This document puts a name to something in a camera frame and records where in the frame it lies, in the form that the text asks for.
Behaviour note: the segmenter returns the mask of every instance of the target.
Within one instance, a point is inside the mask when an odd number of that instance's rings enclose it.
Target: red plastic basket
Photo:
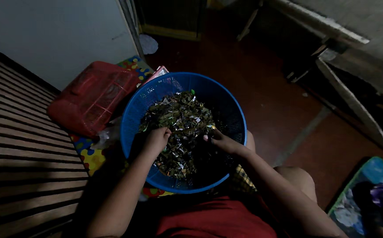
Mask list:
[[[49,117],[73,132],[94,137],[105,128],[118,103],[139,83],[136,72],[93,62],[49,105]]]

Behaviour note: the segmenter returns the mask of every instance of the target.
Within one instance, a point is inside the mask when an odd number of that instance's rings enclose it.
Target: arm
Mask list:
[[[87,237],[120,237],[129,226],[147,173],[158,154],[165,148],[171,131],[159,128],[151,131],[142,151],[98,210],[87,230]]]
[[[215,130],[212,143],[240,159],[240,164],[279,221],[293,235],[347,237],[318,205],[291,185],[255,152]]]

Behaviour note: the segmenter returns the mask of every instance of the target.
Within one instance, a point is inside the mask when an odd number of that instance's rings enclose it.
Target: plastic bag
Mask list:
[[[120,140],[120,123],[122,116],[110,121],[114,126],[107,127],[98,132],[99,142],[90,146],[90,149],[106,149]]]

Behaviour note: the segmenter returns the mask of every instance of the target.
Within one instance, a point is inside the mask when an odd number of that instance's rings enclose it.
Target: person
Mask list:
[[[166,147],[171,131],[167,127],[152,130],[141,152],[120,179],[90,223],[89,238],[122,236],[137,206],[147,173],[159,153]],[[317,205],[315,184],[302,169],[272,168],[255,152],[253,136],[248,132],[244,146],[214,130],[214,138],[203,139],[239,160],[267,210],[291,237],[347,237]],[[156,237],[277,237],[272,222],[257,216],[264,206],[246,207],[230,196],[213,198],[200,204],[173,210],[157,221]],[[149,223],[143,222],[142,230]]]

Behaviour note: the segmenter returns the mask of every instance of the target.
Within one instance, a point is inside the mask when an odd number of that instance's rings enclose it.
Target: yellow checkered cloth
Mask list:
[[[227,184],[229,189],[238,192],[253,193],[257,191],[241,165],[237,166],[236,172],[230,176]]]

